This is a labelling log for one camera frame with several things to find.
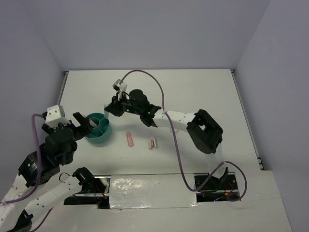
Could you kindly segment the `pink small stapler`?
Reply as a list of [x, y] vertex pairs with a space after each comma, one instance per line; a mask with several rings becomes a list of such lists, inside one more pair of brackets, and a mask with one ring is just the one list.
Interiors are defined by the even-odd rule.
[[156, 139], [154, 136], [151, 136], [149, 138], [148, 149], [149, 150], [157, 149]]

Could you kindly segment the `red pen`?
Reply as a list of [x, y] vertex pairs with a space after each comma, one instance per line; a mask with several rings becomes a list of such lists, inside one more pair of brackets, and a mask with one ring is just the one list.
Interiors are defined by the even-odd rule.
[[89, 123], [93, 128], [97, 127], [97, 124], [93, 120], [89, 119]]

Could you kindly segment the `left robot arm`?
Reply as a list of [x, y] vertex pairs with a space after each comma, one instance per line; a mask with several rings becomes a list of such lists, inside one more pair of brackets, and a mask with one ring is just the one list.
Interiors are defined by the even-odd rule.
[[2, 232], [30, 232], [32, 224], [43, 214], [49, 214], [54, 206], [67, 197], [82, 191], [91, 192], [96, 179], [86, 168], [78, 168], [67, 180], [42, 196], [35, 193], [60, 172], [60, 167], [73, 161], [77, 141], [89, 135], [93, 127], [89, 118], [79, 112], [73, 114], [79, 122], [75, 126], [60, 110], [45, 112], [42, 129], [47, 133], [39, 144], [33, 114], [33, 135], [36, 151], [30, 153], [21, 166], [10, 190], [0, 203], [0, 230]]

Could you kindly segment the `pink correction tape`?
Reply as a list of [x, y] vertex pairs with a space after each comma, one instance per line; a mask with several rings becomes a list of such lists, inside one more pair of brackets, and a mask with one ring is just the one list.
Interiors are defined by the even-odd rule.
[[129, 147], [134, 146], [134, 141], [130, 132], [126, 132], [127, 143]]

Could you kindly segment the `green pen cap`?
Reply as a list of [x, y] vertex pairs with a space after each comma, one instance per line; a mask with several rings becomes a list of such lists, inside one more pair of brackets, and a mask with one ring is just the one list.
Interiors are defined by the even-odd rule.
[[104, 117], [108, 119], [108, 118], [109, 118], [109, 112], [106, 111], [106, 107], [107, 107], [107, 106], [108, 106], [108, 104], [105, 104], [105, 105], [104, 105]]

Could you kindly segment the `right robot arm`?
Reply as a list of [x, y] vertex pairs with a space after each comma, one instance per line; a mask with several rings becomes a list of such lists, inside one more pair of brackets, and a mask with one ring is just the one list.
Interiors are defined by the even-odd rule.
[[228, 168], [223, 161], [220, 161], [207, 179], [196, 188], [190, 187], [184, 176], [176, 130], [188, 133], [195, 147], [207, 155], [215, 154], [223, 140], [223, 129], [207, 111], [200, 109], [196, 113], [182, 113], [166, 110], [162, 106], [151, 104], [140, 89], [134, 89], [128, 94], [118, 91], [111, 102], [104, 106], [104, 111], [117, 117], [124, 113], [135, 114], [147, 127], [170, 128], [180, 172], [190, 191], [200, 191], [208, 183], [215, 189], [221, 189], [227, 183]]

